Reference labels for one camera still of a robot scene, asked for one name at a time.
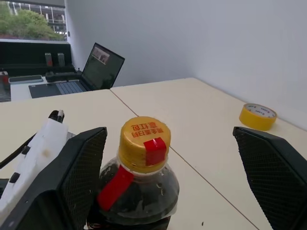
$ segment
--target plastic bottle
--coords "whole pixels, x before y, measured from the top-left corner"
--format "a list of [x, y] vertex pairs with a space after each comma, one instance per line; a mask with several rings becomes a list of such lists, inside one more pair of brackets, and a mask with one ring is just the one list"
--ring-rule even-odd
[[125, 123], [117, 156], [100, 172], [88, 222], [144, 225], [175, 213], [179, 184], [167, 164], [170, 138], [168, 127], [154, 118]]

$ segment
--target black cable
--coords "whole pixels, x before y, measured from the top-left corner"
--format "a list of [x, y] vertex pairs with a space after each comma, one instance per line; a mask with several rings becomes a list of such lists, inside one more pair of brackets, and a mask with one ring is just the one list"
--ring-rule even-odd
[[13, 152], [10, 156], [8, 156], [7, 158], [5, 158], [3, 161], [0, 162], [0, 169], [2, 169], [5, 165], [7, 165], [8, 163], [10, 163], [12, 160], [14, 160], [23, 150], [23, 148], [25, 146], [27, 146], [30, 141], [33, 139], [33, 137], [35, 136], [35, 134], [33, 136], [31, 136], [24, 144], [22, 144], [15, 152]]

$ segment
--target tree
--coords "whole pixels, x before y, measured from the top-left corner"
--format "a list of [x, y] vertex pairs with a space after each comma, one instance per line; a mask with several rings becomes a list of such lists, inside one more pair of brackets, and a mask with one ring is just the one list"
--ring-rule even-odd
[[33, 11], [19, 10], [18, 15], [10, 15], [7, 5], [0, 1], [0, 37], [17, 39], [63, 41], [64, 37], [55, 33], [43, 15]]

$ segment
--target window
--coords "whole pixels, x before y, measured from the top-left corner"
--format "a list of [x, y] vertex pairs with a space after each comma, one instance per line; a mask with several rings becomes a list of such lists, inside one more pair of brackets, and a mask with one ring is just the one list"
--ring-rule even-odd
[[0, 1], [0, 38], [67, 41], [65, 9]]

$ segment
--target red label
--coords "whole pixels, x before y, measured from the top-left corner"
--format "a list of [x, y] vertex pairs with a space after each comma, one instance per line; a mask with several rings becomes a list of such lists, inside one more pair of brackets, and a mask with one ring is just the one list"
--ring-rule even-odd
[[119, 167], [116, 175], [101, 190], [97, 202], [104, 211], [109, 211], [118, 198], [129, 188], [133, 181], [133, 174]]
[[163, 162], [166, 154], [166, 144], [162, 138], [155, 138], [144, 142], [146, 149], [146, 166]]

